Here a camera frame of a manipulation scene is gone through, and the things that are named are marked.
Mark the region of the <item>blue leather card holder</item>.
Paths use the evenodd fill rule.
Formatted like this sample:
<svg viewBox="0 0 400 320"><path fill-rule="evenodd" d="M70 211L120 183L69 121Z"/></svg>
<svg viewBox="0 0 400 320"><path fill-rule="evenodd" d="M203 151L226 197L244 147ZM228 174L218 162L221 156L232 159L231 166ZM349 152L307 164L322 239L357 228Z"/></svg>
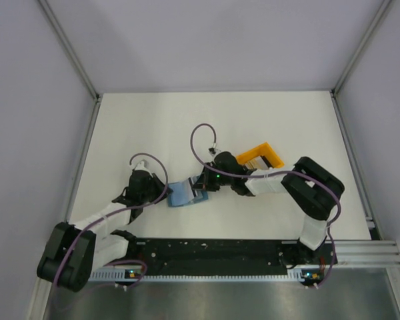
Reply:
<svg viewBox="0 0 400 320"><path fill-rule="evenodd" d="M209 199L208 193L202 191L203 198L198 201L193 201L189 178L184 181L170 183L169 188L172 189L172 194L167 197L167 204L169 207L184 207L201 203Z"/></svg>

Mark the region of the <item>white credit card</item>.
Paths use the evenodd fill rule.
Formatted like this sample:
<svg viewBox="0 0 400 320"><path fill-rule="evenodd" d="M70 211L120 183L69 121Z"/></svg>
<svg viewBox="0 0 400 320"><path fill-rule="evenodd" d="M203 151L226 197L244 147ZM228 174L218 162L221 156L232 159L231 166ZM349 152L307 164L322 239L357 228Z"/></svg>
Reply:
<svg viewBox="0 0 400 320"><path fill-rule="evenodd" d="M193 201L198 201L203 198L202 191L194 188L194 184L197 182L198 178L199 177L196 175L189 178L189 185L193 194Z"/></svg>

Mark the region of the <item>orange plastic card stand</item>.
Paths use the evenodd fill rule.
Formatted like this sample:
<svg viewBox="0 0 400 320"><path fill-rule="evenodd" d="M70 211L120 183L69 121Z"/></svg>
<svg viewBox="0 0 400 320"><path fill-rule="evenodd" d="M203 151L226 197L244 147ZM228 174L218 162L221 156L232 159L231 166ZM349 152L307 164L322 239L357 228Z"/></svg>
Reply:
<svg viewBox="0 0 400 320"><path fill-rule="evenodd" d="M269 164L271 165L270 169L280 169L282 168L285 164L281 160L281 158L274 152L274 150L271 148L270 144L267 142L262 143L238 156L236 156L236 160L238 164L244 165L246 167L246 163L254 159L256 157L263 157L266 158Z"/></svg>

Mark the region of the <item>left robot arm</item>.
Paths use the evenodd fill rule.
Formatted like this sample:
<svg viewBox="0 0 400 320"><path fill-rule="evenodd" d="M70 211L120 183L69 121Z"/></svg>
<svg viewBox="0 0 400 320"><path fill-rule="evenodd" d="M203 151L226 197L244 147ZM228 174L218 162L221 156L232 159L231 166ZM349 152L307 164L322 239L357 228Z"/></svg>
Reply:
<svg viewBox="0 0 400 320"><path fill-rule="evenodd" d="M58 223L37 266L37 276L58 287L78 292L91 273L116 259L133 263L138 249L132 236L119 228L132 223L144 208L173 193L148 169L134 169L128 186L100 212L75 224Z"/></svg>

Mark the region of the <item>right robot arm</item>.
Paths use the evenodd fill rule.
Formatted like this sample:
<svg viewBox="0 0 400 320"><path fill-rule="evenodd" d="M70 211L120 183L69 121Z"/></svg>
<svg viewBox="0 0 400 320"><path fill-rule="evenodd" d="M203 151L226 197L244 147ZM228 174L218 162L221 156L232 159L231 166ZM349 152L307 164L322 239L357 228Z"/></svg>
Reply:
<svg viewBox="0 0 400 320"><path fill-rule="evenodd" d="M328 218L340 200L345 186L309 157L301 157L290 170L276 169L265 160L264 167L240 164L228 151L210 148L213 160L207 162L191 188L216 192L229 186L236 194L255 197L267 193L287 193L306 214L299 236L298 256L312 264L322 256Z"/></svg>

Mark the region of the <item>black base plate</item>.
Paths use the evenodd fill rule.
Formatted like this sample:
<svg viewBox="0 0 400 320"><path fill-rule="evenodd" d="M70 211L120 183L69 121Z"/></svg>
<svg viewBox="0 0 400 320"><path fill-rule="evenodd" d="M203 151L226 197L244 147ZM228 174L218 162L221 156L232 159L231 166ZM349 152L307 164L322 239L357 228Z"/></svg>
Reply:
<svg viewBox="0 0 400 320"><path fill-rule="evenodd" d="M312 251L298 240L134 238L121 260L140 260L147 275L285 275L301 265L329 266L331 244Z"/></svg>

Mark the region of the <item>aluminium frame rail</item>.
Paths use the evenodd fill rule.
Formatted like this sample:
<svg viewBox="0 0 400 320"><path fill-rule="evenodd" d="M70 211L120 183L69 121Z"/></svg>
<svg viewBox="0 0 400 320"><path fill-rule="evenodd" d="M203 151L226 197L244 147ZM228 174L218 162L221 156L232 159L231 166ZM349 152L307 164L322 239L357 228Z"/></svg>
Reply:
<svg viewBox="0 0 400 320"><path fill-rule="evenodd" d="M330 264L334 264L337 267L368 267L400 264L400 257L396 244L390 241L336 241L335 243L326 243L331 244L334 250ZM130 265L144 263L140 260L121 260L121 258L114 261L118 263L119 267L128 267ZM103 267L109 267L112 262L109 262ZM312 269L318 266L320 265L301 265L290 267L288 270L296 267Z"/></svg>

